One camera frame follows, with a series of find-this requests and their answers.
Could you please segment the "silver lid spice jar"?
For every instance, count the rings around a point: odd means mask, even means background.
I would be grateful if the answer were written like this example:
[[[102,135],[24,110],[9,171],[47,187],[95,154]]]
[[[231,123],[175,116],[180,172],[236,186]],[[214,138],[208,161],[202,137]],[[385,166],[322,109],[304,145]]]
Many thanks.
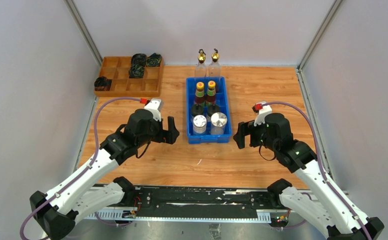
[[[211,118],[211,130],[212,135],[222,135],[225,132],[225,127],[227,125],[227,116],[222,112],[214,113]]]

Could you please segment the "blue plastic divided bin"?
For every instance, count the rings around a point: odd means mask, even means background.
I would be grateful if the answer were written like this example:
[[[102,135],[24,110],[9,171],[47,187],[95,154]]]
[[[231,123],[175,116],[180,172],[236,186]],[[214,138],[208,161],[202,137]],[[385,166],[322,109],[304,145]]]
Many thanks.
[[[216,82],[217,90],[216,90],[216,104],[220,107],[220,112],[225,114],[227,117],[227,122],[225,126],[220,131],[220,134],[212,134],[213,124],[211,121],[206,121],[206,131],[204,134],[197,134],[193,130],[193,118],[194,116],[191,114],[191,108],[195,104],[195,91],[196,84],[198,82],[203,82],[205,85],[211,79],[209,77],[203,78],[195,78],[188,77],[186,78],[186,135],[189,144],[204,144],[204,143],[228,143],[230,137],[232,136],[232,128],[231,128],[231,116],[229,111],[229,101],[228,94],[226,89],[226,80],[224,77],[221,77],[218,80],[214,80]]]

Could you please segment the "black cap shaker jar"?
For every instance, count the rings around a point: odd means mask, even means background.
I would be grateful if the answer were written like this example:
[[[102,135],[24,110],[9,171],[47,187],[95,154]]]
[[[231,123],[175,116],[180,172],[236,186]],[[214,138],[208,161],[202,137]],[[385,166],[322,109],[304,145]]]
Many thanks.
[[[211,104],[211,105],[209,105],[208,107],[207,107],[207,115],[209,116],[209,117],[211,117],[213,114],[215,114],[215,113],[219,113],[219,112],[221,112],[221,108],[220,108],[220,106],[219,105],[217,105],[217,104]]]

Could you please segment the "yellow cap sauce bottle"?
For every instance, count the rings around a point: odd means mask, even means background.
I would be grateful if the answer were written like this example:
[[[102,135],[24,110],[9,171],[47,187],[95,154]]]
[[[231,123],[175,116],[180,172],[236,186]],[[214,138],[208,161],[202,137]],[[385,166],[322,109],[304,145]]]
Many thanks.
[[[216,82],[210,80],[207,84],[206,91],[206,106],[210,106],[216,103]]]
[[[194,102],[198,105],[205,106],[206,96],[205,96],[205,84],[204,82],[196,83],[195,99]]]

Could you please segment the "tall oil bottle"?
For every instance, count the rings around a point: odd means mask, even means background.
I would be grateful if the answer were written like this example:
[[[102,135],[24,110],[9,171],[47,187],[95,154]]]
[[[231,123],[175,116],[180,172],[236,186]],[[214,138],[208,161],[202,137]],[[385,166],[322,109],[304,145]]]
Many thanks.
[[[212,62],[208,66],[209,77],[213,80],[218,80],[221,77],[221,65],[219,64],[219,52],[218,49],[214,49],[214,53],[211,56]]]
[[[205,64],[206,61],[206,53],[203,49],[198,51],[199,55],[197,57],[198,63],[194,71],[195,78],[204,78],[207,76],[207,66]]]

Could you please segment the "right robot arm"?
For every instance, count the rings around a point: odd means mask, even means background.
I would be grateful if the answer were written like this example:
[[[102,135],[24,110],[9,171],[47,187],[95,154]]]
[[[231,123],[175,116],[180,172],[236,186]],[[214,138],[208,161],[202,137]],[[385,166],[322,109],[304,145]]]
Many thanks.
[[[318,199],[304,196],[285,179],[268,186],[268,204],[297,212],[328,240],[375,240],[384,224],[378,217],[369,217],[321,170],[317,155],[305,142],[294,139],[288,119],[281,113],[270,113],[261,124],[240,122],[234,140],[245,148],[250,136],[251,147],[265,147],[274,152],[278,162],[301,179]]]

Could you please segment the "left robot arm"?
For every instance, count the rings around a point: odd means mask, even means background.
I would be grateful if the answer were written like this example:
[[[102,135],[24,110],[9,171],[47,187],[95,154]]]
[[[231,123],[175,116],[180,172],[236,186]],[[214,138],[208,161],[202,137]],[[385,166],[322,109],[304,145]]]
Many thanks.
[[[107,136],[93,156],[66,180],[46,193],[33,193],[32,217],[48,238],[63,239],[86,216],[109,205],[130,206],[135,200],[135,187],[125,177],[114,179],[100,190],[91,193],[88,190],[130,157],[142,157],[138,153],[140,147],[148,147],[152,142],[174,144],[180,133],[172,116],[167,121],[168,128],[163,129],[159,111],[135,110],[128,122]]]

